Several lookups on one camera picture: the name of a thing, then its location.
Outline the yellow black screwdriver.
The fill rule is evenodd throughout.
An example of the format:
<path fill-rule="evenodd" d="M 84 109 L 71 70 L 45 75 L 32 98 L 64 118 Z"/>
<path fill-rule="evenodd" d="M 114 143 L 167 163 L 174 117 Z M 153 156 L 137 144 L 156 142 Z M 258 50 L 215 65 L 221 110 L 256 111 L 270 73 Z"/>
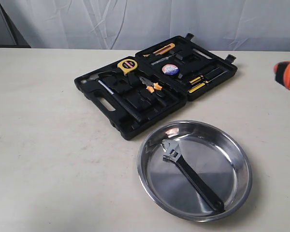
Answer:
<path fill-rule="evenodd" d="M 210 72 L 209 74 L 206 74 L 205 77 L 203 77 L 199 82 L 190 85 L 190 89 L 188 90 L 188 93 L 194 93 L 197 90 L 205 87 L 206 85 L 208 85 L 210 82 L 212 82 L 214 79 L 216 79 L 217 77 L 220 77 L 221 75 L 227 73 L 227 70 L 223 70 L 221 68 L 218 68 L 215 71 Z"/>
<path fill-rule="evenodd" d="M 210 72 L 215 71 L 217 69 L 218 69 L 218 67 L 215 67 L 215 66 L 205 67 L 204 69 L 199 71 L 198 75 L 194 76 L 191 80 L 189 80 L 188 83 L 190 85 L 193 85 L 193 84 L 199 82 L 203 77 L 205 77 L 206 74 L 209 74 Z"/>

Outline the white backdrop cloth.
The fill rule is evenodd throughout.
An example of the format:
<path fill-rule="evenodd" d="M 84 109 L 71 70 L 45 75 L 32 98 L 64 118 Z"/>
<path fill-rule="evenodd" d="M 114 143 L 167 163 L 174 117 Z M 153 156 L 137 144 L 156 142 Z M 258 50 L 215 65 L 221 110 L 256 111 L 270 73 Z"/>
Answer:
<path fill-rule="evenodd" d="M 290 51 L 290 0 L 3 0 L 34 48 L 141 50 L 192 33 L 208 50 Z"/>

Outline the pliers with orange grips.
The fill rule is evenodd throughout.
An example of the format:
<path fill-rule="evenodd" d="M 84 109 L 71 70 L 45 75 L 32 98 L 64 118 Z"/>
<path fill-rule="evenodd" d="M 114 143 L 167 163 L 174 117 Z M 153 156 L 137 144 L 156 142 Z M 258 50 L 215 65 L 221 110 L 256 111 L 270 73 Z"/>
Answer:
<path fill-rule="evenodd" d="M 159 83 L 154 83 L 152 81 L 150 81 L 147 78 L 144 77 L 139 77 L 139 79 L 141 80 L 141 82 L 146 85 L 146 89 L 150 92 L 153 93 L 155 90 L 162 90 L 162 86 L 159 85 Z"/>

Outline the electrical tape roll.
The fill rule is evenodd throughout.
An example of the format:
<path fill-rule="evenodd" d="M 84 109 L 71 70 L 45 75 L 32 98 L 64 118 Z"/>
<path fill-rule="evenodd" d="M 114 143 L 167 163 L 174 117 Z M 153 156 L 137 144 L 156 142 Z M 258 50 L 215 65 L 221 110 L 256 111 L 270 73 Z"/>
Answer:
<path fill-rule="evenodd" d="M 165 64 L 161 70 L 165 75 L 175 75 L 179 72 L 179 68 L 174 64 Z"/>

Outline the yellow tape measure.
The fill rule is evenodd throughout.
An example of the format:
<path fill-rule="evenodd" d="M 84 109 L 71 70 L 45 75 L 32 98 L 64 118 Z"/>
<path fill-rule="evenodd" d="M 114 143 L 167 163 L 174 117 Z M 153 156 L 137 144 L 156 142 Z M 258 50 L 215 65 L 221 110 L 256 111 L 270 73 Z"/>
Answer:
<path fill-rule="evenodd" d="M 138 63 L 130 58 L 124 59 L 117 64 L 117 67 L 121 69 L 124 75 L 127 75 L 129 72 L 134 71 L 138 68 Z"/>

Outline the black plastic tool case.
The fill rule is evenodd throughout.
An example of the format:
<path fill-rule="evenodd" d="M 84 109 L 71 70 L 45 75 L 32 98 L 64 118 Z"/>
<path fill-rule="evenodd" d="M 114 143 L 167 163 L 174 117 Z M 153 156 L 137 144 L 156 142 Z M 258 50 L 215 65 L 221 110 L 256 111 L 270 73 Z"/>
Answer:
<path fill-rule="evenodd" d="M 192 38 L 172 37 L 74 84 L 130 140 L 236 74 L 235 56 L 221 58 Z"/>

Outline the black adjustable wrench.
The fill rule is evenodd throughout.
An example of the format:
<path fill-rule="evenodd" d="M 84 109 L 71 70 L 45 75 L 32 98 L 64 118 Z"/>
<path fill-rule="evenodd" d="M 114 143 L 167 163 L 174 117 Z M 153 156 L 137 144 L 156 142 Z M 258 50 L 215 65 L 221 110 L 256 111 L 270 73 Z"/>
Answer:
<path fill-rule="evenodd" d="M 164 139 L 161 141 L 164 150 L 163 160 L 173 163 L 190 182 L 193 188 L 215 212 L 225 211 L 223 200 L 200 178 L 184 159 L 179 143 L 175 140 Z"/>

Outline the yellow black screwdriver lower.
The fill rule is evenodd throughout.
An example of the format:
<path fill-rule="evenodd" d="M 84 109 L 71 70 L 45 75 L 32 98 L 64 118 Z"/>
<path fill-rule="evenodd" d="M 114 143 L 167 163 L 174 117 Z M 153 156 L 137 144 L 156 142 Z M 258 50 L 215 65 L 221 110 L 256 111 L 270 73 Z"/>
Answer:
<path fill-rule="evenodd" d="M 206 74 L 205 77 L 203 77 L 199 82 L 190 85 L 190 89 L 188 90 L 188 93 L 194 93 L 197 90 L 205 87 L 206 85 L 208 85 L 210 82 L 212 82 L 214 79 L 216 79 L 217 77 L 220 77 L 221 75 L 227 73 L 227 70 L 223 70 L 221 68 L 218 68 L 215 71 L 210 72 L 209 74 Z"/>

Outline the yellow black screwdriver upper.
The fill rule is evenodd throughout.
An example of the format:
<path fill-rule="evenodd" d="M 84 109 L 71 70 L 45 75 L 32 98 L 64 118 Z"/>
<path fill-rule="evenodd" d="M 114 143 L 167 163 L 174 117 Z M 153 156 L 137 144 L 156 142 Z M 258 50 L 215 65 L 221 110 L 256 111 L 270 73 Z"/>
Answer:
<path fill-rule="evenodd" d="M 199 71 L 198 75 L 194 76 L 191 80 L 189 80 L 188 83 L 190 85 L 193 85 L 193 84 L 199 82 L 203 77 L 205 77 L 206 74 L 209 74 L 210 72 L 215 71 L 217 69 L 218 69 L 218 67 L 215 67 L 215 66 L 205 67 L 204 69 Z"/>

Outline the round stainless steel tray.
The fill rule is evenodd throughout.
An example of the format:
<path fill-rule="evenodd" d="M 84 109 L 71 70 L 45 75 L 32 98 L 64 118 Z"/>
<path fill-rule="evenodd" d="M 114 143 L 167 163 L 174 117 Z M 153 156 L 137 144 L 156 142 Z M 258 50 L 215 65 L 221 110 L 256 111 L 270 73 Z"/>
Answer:
<path fill-rule="evenodd" d="M 196 222 L 231 215 L 252 188 L 242 147 L 226 132 L 199 121 L 170 122 L 149 134 L 139 149 L 137 171 L 160 208 Z"/>

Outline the yellow utility knife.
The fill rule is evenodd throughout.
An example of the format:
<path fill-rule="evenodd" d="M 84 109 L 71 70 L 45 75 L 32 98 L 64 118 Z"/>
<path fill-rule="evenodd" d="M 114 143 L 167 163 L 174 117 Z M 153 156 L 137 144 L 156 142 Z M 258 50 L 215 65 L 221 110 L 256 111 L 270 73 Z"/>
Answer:
<path fill-rule="evenodd" d="M 175 48 L 175 44 L 169 43 L 168 45 L 154 51 L 153 53 L 143 55 L 143 57 L 152 57 L 152 56 L 157 56 L 157 55 L 163 55 L 163 54 L 169 52 L 170 50 L 172 50 L 173 48 Z"/>

